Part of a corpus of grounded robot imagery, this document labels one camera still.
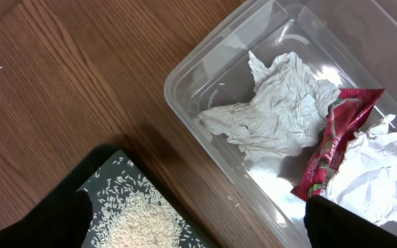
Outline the rice pile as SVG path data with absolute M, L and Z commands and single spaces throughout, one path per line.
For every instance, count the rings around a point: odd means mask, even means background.
M 79 188 L 93 217 L 83 247 L 206 248 L 209 244 L 140 169 L 118 152 Z

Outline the red snack wrapper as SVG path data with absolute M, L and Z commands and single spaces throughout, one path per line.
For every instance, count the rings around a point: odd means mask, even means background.
M 328 108 L 327 125 L 323 139 L 310 158 L 301 181 L 291 193 L 307 201 L 320 195 L 327 181 L 338 171 L 347 143 L 367 121 L 383 89 L 342 89 Z

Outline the white napkin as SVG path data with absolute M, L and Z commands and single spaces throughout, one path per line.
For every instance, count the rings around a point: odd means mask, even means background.
M 338 171 L 322 193 L 378 226 L 397 223 L 397 132 L 389 131 L 395 117 L 388 114 L 354 134 Z
M 226 135 L 246 160 L 300 155 L 317 144 L 327 124 L 328 107 L 340 90 L 328 80 L 316 79 L 295 52 L 277 56 L 269 67 L 253 52 L 248 55 L 252 100 L 213 107 L 198 119 L 210 133 Z

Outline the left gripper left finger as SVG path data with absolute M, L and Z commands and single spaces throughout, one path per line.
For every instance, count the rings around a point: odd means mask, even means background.
M 92 217 L 88 193 L 78 191 L 65 203 L 0 230 L 0 247 L 81 247 Z

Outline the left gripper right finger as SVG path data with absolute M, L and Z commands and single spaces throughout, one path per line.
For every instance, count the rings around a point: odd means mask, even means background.
M 322 196 L 307 200 L 304 225 L 313 248 L 397 248 L 397 236 Z

